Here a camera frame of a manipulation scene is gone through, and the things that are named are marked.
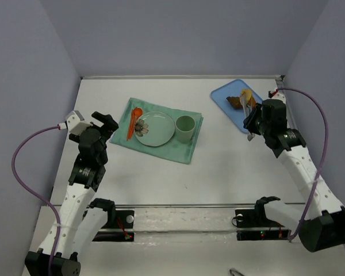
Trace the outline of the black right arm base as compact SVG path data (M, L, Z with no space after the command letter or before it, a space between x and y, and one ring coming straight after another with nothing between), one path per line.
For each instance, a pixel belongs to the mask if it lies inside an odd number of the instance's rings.
M231 223L238 241L286 240L289 234L280 223L260 218L253 209L236 209Z

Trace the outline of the round yellow bun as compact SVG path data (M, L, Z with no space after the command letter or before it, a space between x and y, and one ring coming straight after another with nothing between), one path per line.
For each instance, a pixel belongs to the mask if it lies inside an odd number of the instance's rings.
M254 99L254 96L252 94L252 90L251 89L242 89L241 92L240 92L240 98L242 98L242 97L244 98L245 106L251 107L251 108L255 107L256 101Z

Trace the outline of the metal tongs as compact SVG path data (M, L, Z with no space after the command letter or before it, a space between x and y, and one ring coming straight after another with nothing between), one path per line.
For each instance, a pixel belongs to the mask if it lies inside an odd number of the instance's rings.
M252 111L251 100L250 99L247 100L247 93L245 91L241 92L239 99L240 99L240 103L243 107L243 112L244 112L245 118L247 118ZM254 137L255 137L255 134L253 134L251 132L247 133L247 140L248 141L251 141Z

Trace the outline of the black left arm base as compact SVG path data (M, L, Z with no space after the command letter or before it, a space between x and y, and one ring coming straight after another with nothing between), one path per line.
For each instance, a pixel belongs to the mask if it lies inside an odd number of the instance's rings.
M95 235L94 242L134 242L133 231L135 221L134 210L116 210L113 221L109 218L107 223Z

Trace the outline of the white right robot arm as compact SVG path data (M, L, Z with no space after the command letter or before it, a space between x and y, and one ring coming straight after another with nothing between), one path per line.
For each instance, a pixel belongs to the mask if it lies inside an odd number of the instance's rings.
M264 138L306 201L299 214L278 197L263 197L257 213L287 227L291 231L289 240L298 236L309 252L345 244L345 206L321 177L300 132L288 128L286 105L279 99L256 104L244 127Z

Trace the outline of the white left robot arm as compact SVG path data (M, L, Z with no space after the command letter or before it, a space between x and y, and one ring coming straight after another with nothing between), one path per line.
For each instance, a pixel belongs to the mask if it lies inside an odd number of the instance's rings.
M118 123L109 114L94 112L91 116L102 125L85 121L73 110L57 126L68 130L79 153L51 229L37 251L27 253L25 266L30 275L79 275L81 252L107 221L115 219L115 203L95 198L95 194L106 173L106 142L118 129Z

